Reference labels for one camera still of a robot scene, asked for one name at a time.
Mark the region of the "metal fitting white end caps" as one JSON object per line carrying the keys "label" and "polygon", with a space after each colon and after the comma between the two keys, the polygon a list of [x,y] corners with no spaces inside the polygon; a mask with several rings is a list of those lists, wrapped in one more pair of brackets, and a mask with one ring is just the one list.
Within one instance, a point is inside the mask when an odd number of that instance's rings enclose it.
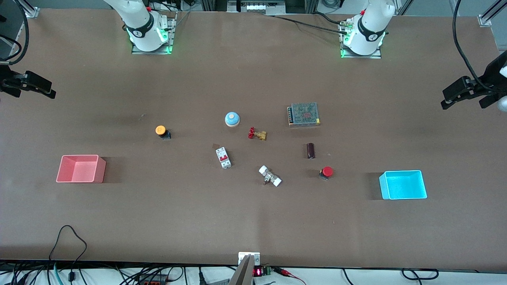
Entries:
{"label": "metal fitting white end caps", "polygon": [[259,173],[264,177],[263,185],[273,184],[274,186],[279,186],[282,183],[281,178],[265,165],[261,166]]}

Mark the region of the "pink plastic box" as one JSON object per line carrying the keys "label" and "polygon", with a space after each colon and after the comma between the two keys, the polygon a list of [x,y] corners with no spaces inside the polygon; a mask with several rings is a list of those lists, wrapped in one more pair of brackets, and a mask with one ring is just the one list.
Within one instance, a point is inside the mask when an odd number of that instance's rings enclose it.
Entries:
{"label": "pink plastic box", "polygon": [[106,161],[99,155],[63,155],[57,173],[57,183],[102,183]]}

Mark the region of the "cyan plastic box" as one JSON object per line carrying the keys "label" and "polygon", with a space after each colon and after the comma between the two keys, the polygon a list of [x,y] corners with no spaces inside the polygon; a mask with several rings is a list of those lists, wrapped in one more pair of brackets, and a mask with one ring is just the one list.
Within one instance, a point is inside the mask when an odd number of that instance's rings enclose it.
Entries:
{"label": "cyan plastic box", "polygon": [[426,187],[420,170],[391,170],[379,177],[385,200],[426,199]]}

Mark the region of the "white circuit breaker red switch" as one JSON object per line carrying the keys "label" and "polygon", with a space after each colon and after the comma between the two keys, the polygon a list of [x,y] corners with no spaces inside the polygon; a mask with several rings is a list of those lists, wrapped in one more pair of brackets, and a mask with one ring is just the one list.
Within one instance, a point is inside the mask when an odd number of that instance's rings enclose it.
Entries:
{"label": "white circuit breaker red switch", "polygon": [[228,153],[225,147],[221,147],[215,150],[217,153],[217,157],[223,169],[228,169],[232,166],[232,163],[229,159]]}

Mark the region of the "metal mesh power supply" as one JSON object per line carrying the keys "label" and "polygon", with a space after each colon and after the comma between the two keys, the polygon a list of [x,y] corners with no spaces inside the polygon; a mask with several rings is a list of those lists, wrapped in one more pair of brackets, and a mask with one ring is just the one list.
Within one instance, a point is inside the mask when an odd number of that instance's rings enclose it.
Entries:
{"label": "metal mesh power supply", "polygon": [[287,107],[289,127],[316,127],[320,125],[318,104],[292,103]]}

